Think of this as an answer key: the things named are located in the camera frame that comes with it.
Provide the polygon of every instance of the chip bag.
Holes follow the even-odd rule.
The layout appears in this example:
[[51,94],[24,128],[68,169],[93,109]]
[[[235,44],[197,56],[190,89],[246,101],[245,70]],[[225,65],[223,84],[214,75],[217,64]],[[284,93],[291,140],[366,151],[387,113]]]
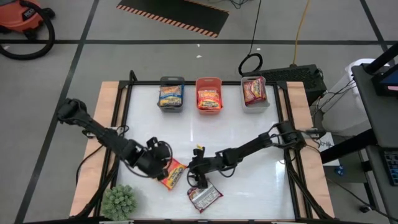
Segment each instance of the chip bag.
[[243,83],[243,95],[245,105],[265,101],[267,96],[265,83],[262,77]]
[[208,181],[208,188],[199,189],[192,187],[187,192],[189,200],[200,213],[205,211],[213,202],[223,196],[216,187]]
[[199,90],[198,108],[201,110],[220,110],[221,100],[217,90]]
[[181,106],[183,85],[161,86],[159,106]]
[[177,181],[180,179],[185,168],[187,168],[185,165],[179,163],[175,159],[172,159],[171,165],[167,169],[169,176],[161,180],[161,183],[164,184],[168,190],[172,190]]

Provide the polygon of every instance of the white table surface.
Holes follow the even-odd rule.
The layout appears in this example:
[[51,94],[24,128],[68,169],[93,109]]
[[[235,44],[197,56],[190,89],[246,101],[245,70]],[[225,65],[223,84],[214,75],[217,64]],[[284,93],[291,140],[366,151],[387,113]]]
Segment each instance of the white table surface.
[[[274,89],[267,86],[271,104],[265,112],[246,114],[242,110],[240,86],[223,86],[223,109],[218,115],[200,115],[196,108],[195,86],[185,86],[183,111],[163,113],[157,107],[158,86],[133,86],[127,125],[127,138],[145,144],[156,136],[173,149],[174,158],[188,165],[196,145],[206,147],[206,157],[216,151],[238,147],[266,132],[279,121]],[[246,157],[231,178],[218,172],[206,176],[224,195],[199,213],[187,196],[187,170],[176,186],[166,186],[153,179],[130,173],[120,163],[118,184],[130,185],[137,198],[132,219],[261,219],[293,220],[290,186],[281,149],[270,147]]]

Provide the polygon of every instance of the wooden table frame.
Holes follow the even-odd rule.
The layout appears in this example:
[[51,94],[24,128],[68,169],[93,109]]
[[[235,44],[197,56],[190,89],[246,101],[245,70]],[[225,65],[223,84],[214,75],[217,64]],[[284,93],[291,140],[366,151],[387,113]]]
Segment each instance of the wooden table frame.
[[[103,126],[111,126],[114,107],[116,103],[116,95],[120,84],[119,82],[103,82],[98,101],[95,109],[93,118],[97,120]],[[301,82],[287,82],[287,91],[290,99],[290,108],[292,111],[293,120],[297,129],[306,130],[311,128],[312,119],[310,110],[307,103],[307,97],[303,83]],[[114,118],[115,126],[120,126],[123,119],[124,103],[126,101],[127,88],[124,88],[121,92],[121,101],[119,105],[119,111],[117,118]],[[285,104],[284,92],[279,89],[279,96],[281,99],[281,107],[283,119],[288,120],[287,106]],[[309,146],[318,147],[311,139],[306,140]],[[96,139],[89,139],[85,157],[92,153],[95,149],[100,146]],[[83,207],[88,203],[93,194],[96,192],[100,184],[100,178],[102,168],[104,165],[106,150],[100,150],[90,159],[88,159],[81,167],[78,185],[75,190],[75,196],[73,198],[72,208],[70,215],[76,215]],[[325,173],[323,171],[322,161],[318,152],[314,149],[305,147],[300,151],[302,168],[305,175],[305,181],[307,189],[311,192],[315,200],[321,205],[321,207],[329,214],[334,217],[333,207],[331,205],[330,194],[328,186],[326,184]],[[110,162],[114,161],[113,154],[111,155]],[[307,218],[305,209],[305,203],[303,195],[296,186],[298,208],[300,211],[301,218]]]

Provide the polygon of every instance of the artificial plant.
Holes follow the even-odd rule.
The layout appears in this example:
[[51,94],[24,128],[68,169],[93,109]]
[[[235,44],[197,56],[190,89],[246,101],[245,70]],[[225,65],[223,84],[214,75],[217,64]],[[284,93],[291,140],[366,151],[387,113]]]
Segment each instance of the artificial plant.
[[117,185],[112,189],[106,189],[101,206],[102,214],[114,221],[127,220],[137,207],[131,190],[128,185]]

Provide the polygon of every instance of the red vacuum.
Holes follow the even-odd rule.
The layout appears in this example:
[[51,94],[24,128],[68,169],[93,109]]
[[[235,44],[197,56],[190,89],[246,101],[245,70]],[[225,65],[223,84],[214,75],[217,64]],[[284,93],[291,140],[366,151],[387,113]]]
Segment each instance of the red vacuum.
[[55,42],[54,27],[50,21],[54,17],[55,13],[52,9],[40,8],[36,0],[0,0],[0,33],[20,32],[29,40],[35,40],[37,30],[42,24],[45,24],[49,30],[49,39],[38,52],[18,55],[0,46],[0,54],[16,60],[30,60],[45,55]]

